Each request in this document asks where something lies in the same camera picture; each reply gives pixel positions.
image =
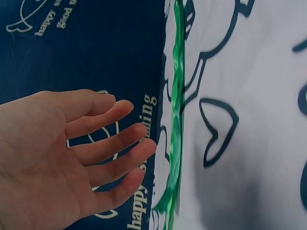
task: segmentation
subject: green ribbon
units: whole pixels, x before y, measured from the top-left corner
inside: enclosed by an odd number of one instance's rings
[[[173,49],[174,82],[172,86],[172,131],[169,150],[170,173],[167,178],[166,189],[154,208],[160,214],[165,213],[164,230],[172,230],[174,225],[174,211],[177,201],[181,175],[182,153],[182,116],[180,109],[183,104],[184,86],[184,8],[182,0],[175,0],[176,40]]]

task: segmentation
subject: hand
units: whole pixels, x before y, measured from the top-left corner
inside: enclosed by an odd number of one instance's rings
[[[92,144],[66,147],[67,139],[112,124],[132,109],[128,101],[90,90],[40,92],[0,105],[0,229],[62,230],[132,196],[144,177],[137,166],[155,152],[152,140],[115,161],[94,164],[144,137],[143,124]],[[92,191],[125,174],[114,189]]]

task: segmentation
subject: cloth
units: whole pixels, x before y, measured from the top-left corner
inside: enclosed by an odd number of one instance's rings
[[[135,122],[144,122],[148,137],[156,140],[163,8],[163,0],[155,4],[141,0],[0,0],[0,103],[41,90],[108,92],[117,100],[132,101],[133,112],[89,136],[69,140],[68,145],[104,139]],[[152,109],[147,120],[144,106]],[[154,156],[144,167],[140,192],[146,202],[137,203],[136,195],[119,208],[82,219],[68,229],[148,229]],[[104,191],[118,183],[94,190]],[[133,219],[136,206],[142,208],[141,220]]]
[[[307,2],[184,4],[184,133],[174,230],[307,229]],[[153,206],[169,174],[173,6],[166,1],[165,129]],[[150,229],[163,229],[164,218],[152,213]]]

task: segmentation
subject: white fabric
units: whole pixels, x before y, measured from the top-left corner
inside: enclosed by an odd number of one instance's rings
[[[241,0],[245,6],[249,2]],[[307,38],[307,1],[255,0],[249,16],[243,15],[244,10],[238,13],[226,45],[209,57],[209,51],[225,38],[238,4],[235,0],[193,0],[195,20],[186,40],[186,85],[200,52],[207,52],[208,58],[199,91],[198,73],[185,92],[186,100],[195,92],[197,96],[184,110],[174,230],[306,230],[300,186],[307,160],[307,116],[297,100],[307,83],[307,49],[294,53],[292,48]],[[165,42],[165,79],[169,82],[163,91],[161,120],[167,127],[168,147],[171,128],[166,89],[171,94],[176,34],[173,5],[170,0]],[[212,99],[232,108],[239,121],[219,160],[204,168],[204,152],[212,134],[201,110],[218,132],[208,161],[233,125],[229,110],[211,103]],[[165,136],[161,135],[153,205],[161,198],[169,171],[164,148]],[[159,229],[163,229],[163,218]],[[150,229],[157,229],[154,222],[152,218]]]

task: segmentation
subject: navy blue fabric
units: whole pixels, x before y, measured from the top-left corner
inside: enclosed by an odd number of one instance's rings
[[[0,103],[41,90],[107,90],[118,100],[135,105],[134,111],[119,121],[122,130],[143,120],[148,97],[159,98],[163,36],[164,0],[0,0]],[[153,106],[150,137],[154,140],[157,114],[158,108]],[[107,130],[113,135],[116,126]],[[102,129],[91,135],[94,141],[105,137]],[[81,143],[90,143],[89,137],[70,141],[70,145]],[[130,229],[148,229],[153,172],[151,157],[142,184],[147,189],[142,191],[147,198],[142,202],[146,213],[141,212],[142,226],[135,221]],[[134,201],[132,197],[115,209],[112,218],[90,216],[69,229],[127,229],[133,221]]]

